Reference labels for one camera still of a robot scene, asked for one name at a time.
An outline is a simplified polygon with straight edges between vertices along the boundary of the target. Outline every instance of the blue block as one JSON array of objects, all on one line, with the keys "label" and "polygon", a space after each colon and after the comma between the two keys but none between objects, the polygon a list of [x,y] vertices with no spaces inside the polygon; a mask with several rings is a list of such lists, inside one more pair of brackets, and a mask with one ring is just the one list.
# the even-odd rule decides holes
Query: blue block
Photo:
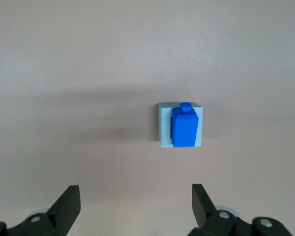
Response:
[{"label": "blue block", "polygon": [[174,147],[194,147],[199,118],[189,102],[172,109],[172,141]]},{"label": "blue block", "polygon": [[[191,102],[192,108],[198,116],[198,129],[195,141],[195,147],[200,147],[202,144],[202,120],[203,120],[203,107],[196,103]],[[179,102],[166,102],[158,104],[158,130],[161,147],[172,148],[174,147],[171,138],[171,117],[173,108],[179,107]]]}]

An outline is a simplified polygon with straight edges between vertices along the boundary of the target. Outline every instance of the screw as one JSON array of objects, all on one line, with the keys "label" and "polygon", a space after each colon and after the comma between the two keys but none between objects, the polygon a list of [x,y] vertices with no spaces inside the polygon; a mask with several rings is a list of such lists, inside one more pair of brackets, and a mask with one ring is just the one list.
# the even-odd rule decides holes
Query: screw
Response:
[{"label": "screw", "polygon": [[270,227],[273,226],[272,223],[271,223],[271,221],[269,221],[269,220],[267,220],[267,219],[261,219],[261,220],[260,220],[260,223],[261,223],[263,226],[268,227],[268,228],[270,228]]},{"label": "screw", "polygon": [[39,221],[40,220],[40,216],[35,216],[35,217],[33,217],[30,221],[32,222],[32,223],[35,223],[35,222],[37,222],[37,221]]},{"label": "screw", "polygon": [[230,217],[230,215],[228,215],[225,211],[221,211],[218,215],[223,219],[228,219]]}]

